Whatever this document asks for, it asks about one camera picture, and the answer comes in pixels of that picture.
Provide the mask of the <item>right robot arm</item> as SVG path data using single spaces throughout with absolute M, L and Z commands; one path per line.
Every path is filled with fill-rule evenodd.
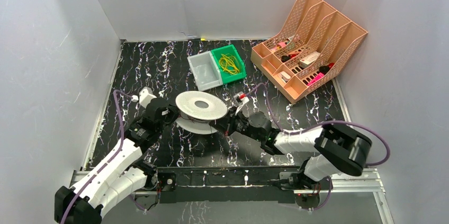
M 327 121 L 309 129 L 282 131 L 263 112 L 245 116 L 231 108 L 210 126 L 229 136 L 238 132 L 258 141 L 270 155 L 294 152 L 317 153 L 306 159 L 299 170 L 281 172 L 269 183 L 282 190 L 314 189 L 321 180 L 337 173 L 361 176 L 372 141 L 342 121 Z

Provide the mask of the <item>white plastic cable spool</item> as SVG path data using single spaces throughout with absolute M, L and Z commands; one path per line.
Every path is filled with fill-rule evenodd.
M 210 121 L 226 115 L 228 108 L 218 97 L 200 91 L 186 91 L 177 95 L 176 106 L 180 117 L 179 127 L 197 135 L 210 135 L 217 132 L 209 125 Z

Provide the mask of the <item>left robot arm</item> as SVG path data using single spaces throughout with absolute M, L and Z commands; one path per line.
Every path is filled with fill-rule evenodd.
M 158 169 L 141 156 L 167 126 L 179 117 L 179 109 L 159 97 L 145 97 L 142 116 L 133 120 L 110 153 L 72 187 L 55 193 L 56 223 L 101 223 L 106 214 L 131 193 L 160 187 Z

